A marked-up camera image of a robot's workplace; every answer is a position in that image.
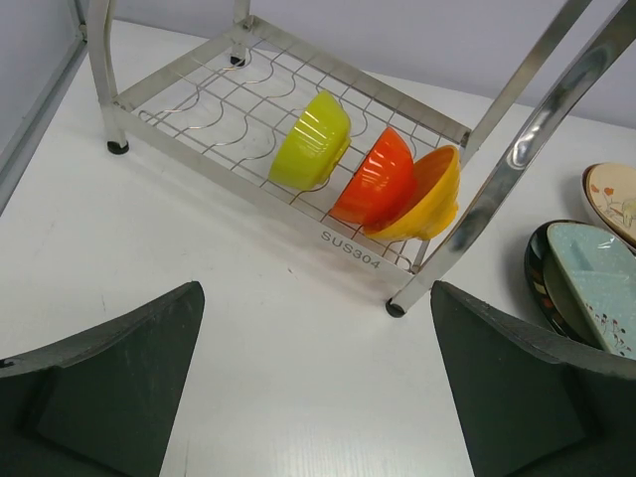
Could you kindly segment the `light blue divided plate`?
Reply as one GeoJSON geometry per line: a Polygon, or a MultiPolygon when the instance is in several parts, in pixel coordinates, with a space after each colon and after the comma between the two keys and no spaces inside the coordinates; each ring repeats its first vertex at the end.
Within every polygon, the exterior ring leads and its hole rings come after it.
{"type": "Polygon", "coordinates": [[[547,239],[567,286],[601,347],[635,358],[635,256],[595,226],[558,222],[547,239]]]}

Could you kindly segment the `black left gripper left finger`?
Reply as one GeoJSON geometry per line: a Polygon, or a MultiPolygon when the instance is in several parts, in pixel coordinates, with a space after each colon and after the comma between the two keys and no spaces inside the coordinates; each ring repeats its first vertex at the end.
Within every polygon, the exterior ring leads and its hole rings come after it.
{"type": "Polygon", "coordinates": [[[4,476],[157,476],[205,308],[191,281],[1,362],[4,476]]]}

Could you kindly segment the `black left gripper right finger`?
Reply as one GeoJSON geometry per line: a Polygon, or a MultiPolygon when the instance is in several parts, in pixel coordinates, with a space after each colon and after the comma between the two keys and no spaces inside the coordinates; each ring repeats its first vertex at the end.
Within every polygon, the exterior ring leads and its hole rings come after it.
{"type": "Polygon", "coordinates": [[[433,324],[477,476],[632,476],[635,363],[445,281],[433,324]]]}

